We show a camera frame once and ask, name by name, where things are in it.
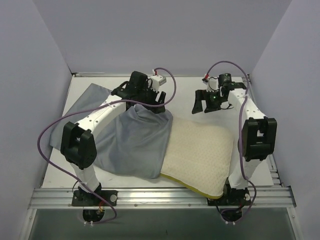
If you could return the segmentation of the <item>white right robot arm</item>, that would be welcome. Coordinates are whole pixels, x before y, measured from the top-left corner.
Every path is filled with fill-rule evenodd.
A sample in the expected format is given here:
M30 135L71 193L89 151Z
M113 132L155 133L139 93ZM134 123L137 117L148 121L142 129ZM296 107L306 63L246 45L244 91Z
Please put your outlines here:
M220 74L215 80L211 83L211 77L204 76L202 81L207 88L195 91L191 112L215 112L228 103L238 113L239 162L228 177L230 187L221 193L222 200L232 205L240 198L238 190L248 187L256 168L274 152L278 124L259 110L243 81L233 81L230 73Z

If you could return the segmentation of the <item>grey pillowcase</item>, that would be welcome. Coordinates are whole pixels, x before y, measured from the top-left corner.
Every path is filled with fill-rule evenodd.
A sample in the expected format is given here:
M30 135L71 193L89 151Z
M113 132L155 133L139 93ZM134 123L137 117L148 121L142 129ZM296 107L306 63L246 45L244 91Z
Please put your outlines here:
M115 175L155 179L160 175L173 115L140 104L113 119L97 136L94 165Z

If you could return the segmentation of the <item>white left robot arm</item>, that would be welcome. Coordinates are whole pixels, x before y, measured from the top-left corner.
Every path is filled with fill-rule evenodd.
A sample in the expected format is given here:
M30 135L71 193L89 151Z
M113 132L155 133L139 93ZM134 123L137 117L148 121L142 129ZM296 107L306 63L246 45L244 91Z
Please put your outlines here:
M128 81L111 91L98 110L76 123L67 122L62 131L60 152L73 167L79 179L79 191L90 206L101 201L101 184L96 177L93 163L97 157L96 138L98 134L118 115L124 113L135 102L156 106L162 112L166 93L159 91L166 77L157 74L147 76L134 71Z

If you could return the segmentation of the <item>cream pillow yellow edge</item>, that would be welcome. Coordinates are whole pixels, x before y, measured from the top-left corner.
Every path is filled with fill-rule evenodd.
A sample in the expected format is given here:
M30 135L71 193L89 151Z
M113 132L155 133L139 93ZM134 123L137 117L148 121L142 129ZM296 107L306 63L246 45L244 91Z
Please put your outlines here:
M233 146L229 129L175 117L160 174L206 198L219 199Z

